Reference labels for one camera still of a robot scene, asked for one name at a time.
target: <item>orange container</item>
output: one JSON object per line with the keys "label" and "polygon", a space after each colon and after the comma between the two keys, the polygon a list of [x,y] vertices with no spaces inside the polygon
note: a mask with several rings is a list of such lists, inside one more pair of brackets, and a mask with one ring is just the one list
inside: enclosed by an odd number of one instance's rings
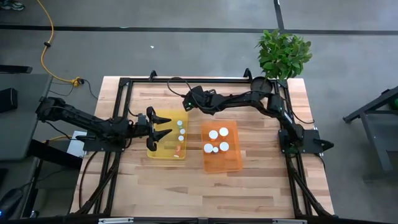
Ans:
{"label": "orange container", "polygon": [[[210,139],[209,132],[219,131],[220,128],[228,128],[226,137],[218,135],[214,141]],[[219,150],[217,153],[205,153],[203,150],[205,144],[211,144],[213,147],[220,148],[221,142],[227,142],[229,149],[227,151]],[[201,143],[203,152],[203,162],[206,172],[230,172],[242,169],[242,156],[239,148],[238,127],[235,121],[209,121],[202,124]]]}

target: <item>green plant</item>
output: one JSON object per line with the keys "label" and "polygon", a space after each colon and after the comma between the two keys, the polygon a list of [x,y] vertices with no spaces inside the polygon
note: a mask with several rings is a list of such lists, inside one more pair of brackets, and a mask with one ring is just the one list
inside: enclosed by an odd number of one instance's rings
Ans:
{"label": "green plant", "polygon": [[269,33],[264,30],[256,47],[260,48],[259,62],[266,78],[293,78],[303,71],[308,62],[311,42],[292,34],[280,34],[279,29]]}

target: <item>yellow cable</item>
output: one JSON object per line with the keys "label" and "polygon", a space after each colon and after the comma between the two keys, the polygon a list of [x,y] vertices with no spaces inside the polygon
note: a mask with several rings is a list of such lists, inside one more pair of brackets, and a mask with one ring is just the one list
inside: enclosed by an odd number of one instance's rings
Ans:
{"label": "yellow cable", "polygon": [[58,137],[49,139],[49,141],[57,140],[57,139],[60,139],[60,138],[66,138],[66,136],[58,136]]}
{"label": "yellow cable", "polygon": [[[50,44],[51,44],[51,41],[52,41],[52,38],[53,38],[53,36],[54,36],[54,25],[53,25],[53,23],[52,23],[50,14],[47,12],[47,10],[46,10],[45,7],[43,6],[43,4],[40,2],[40,0],[37,0],[37,2],[38,2],[38,4],[40,4],[40,6],[42,7],[42,9],[43,9],[44,12],[46,13],[46,15],[47,15],[47,17],[48,17],[48,19],[49,19],[49,21],[50,21],[50,24],[51,24],[51,36],[50,36],[49,40],[47,41],[47,43],[50,45]],[[44,55],[45,55],[45,53],[46,53],[46,51],[47,51],[47,48],[48,48],[47,46],[44,47],[43,52],[42,52],[42,56],[41,56],[41,58],[40,58],[44,70],[45,70],[47,73],[49,73],[50,75],[52,75],[54,78],[56,78],[57,80],[60,80],[60,81],[63,81],[63,82],[70,82],[70,83],[71,83],[72,85],[74,85],[74,86],[79,86],[79,82],[77,82],[77,81],[78,81],[78,79],[79,79],[80,77],[76,77],[75,79],[72,79],[72,80],[66,80],[66,79],[64,79],[64,78],[60,78],[60,77],[54,75],[52,72],[50,72],[50,70],[48,70],[48,68],[44,65]]]}

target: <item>white disc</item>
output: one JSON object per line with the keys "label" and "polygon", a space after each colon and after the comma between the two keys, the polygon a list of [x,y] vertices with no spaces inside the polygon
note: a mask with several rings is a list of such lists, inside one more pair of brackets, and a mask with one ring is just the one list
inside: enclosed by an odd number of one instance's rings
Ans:
{"label": "white disc", "polygon": [[209,132],[209,137],[211,139],[216,139],[218,137],[218,132],[216,132],[215,130],[212,130]]}
{"label": "white disc", "polygon": [[227,142],[222,142],[221,144],[220,144],[220,149],[222,150],[222,151],[227,151],[228,149],[229,149],[229,144],[227,143]]}
{"label": "white disc", "polygon": [[213,152],[213,145],[211,145],[211,144],[205,144],[204,150],[205,150],[205,153],[211,153],[211,152]]}
{"label": "white disc", "polygon": [[227,136],[228,135],[228,129],[227,128],[220,128],[220,136]]}

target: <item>wooden table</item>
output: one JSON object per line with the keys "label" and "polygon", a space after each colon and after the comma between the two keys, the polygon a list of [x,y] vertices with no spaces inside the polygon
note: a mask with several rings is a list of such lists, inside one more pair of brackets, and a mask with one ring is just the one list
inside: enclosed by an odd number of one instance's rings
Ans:
{"label": "wooden table", "polygon": [[[96,116],[103,119],[111,117],[119,78],[104,77]],[[293,110],[302,120],[311,121],[304,80],[293,78],[288,83]],[[216,89],[217,93],[224,95],[249,90],[248,84],[201,85],[204,90]],[[179,93],[188,91],[186,84],[173,83],[171,86]],[[132,89],[131,111],[145,113],[148,106],[153,106],[155,110],[182,108],[182,100],[171,93],[165,83],[136,83]],[[243,170],[205,173],[200,130],[202,121],[209,119],[237,122]],[[312,124],[302,125],[306,129],[313,127]],[[194,109],[189,112],[187,156],[184,161],[148,158],[146,139],[133,139],[131,147],[122,154],[112,216],[293,218],[285,158],[280,153],[277,139],[278,130],[278,120],[264,116],[254,108],[229,108],[214,116]],[[84,158],[81,172],[88,157]],[[83,183],[83,203],[98,185],[103,157],[104,153],[97,153],[89,165]],[[309,189],[324,208],[333,213],[321,160],[304,154],[303,164]],[[102,205],[107,195],[105,191]],[[300,208],[304,211],[301,190],[298,197]],[[78,187],[71,212],[77,208]]]}

